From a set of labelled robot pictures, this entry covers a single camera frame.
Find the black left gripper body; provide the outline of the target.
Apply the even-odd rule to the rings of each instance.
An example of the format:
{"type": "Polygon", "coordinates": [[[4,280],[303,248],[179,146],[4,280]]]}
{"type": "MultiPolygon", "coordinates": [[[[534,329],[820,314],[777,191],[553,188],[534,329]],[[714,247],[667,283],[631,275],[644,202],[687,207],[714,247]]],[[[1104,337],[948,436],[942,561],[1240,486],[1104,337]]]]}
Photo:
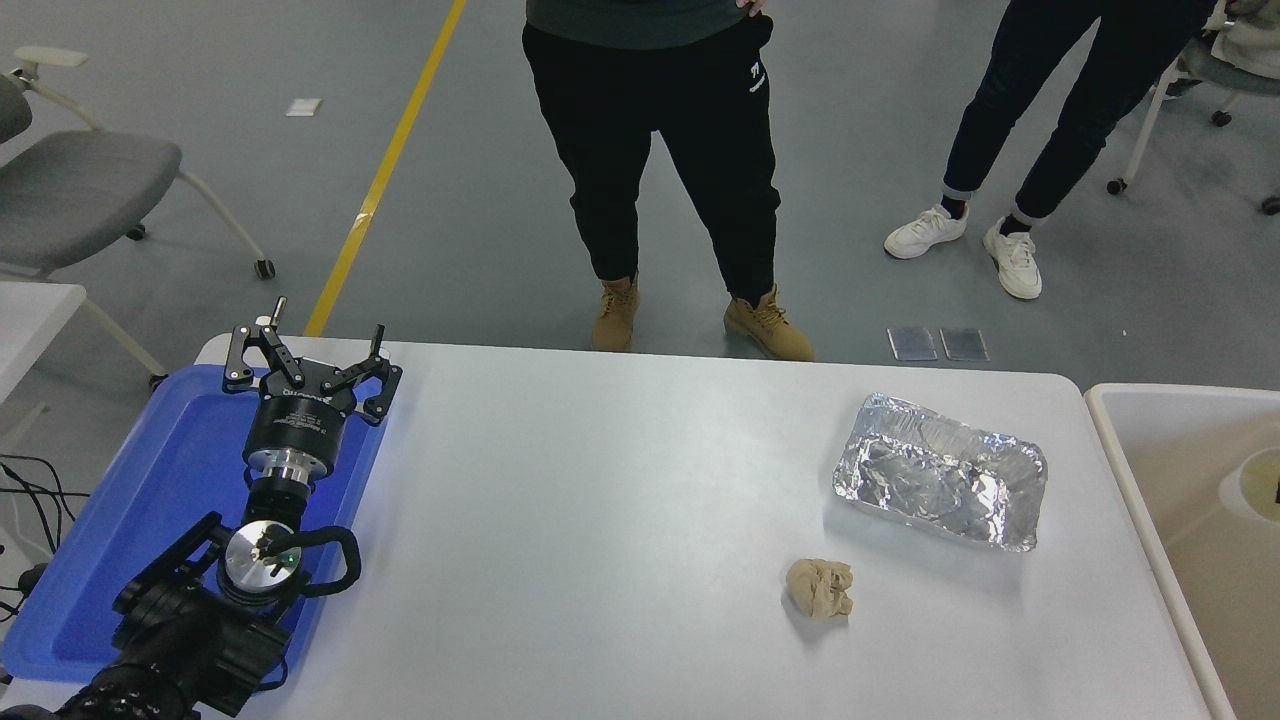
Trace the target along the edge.
{"type": "Polygon", "coordinates": [[[261,404],[244,443],[244,462],[265,468],[285,451],[308,456],[311,468],[333,468],[340,451],[348,415],[355,410],[351,386],[339,386],[338,366],[302,359],[303,386],[289,374],[270,370],[260,380],[261,404]]]}

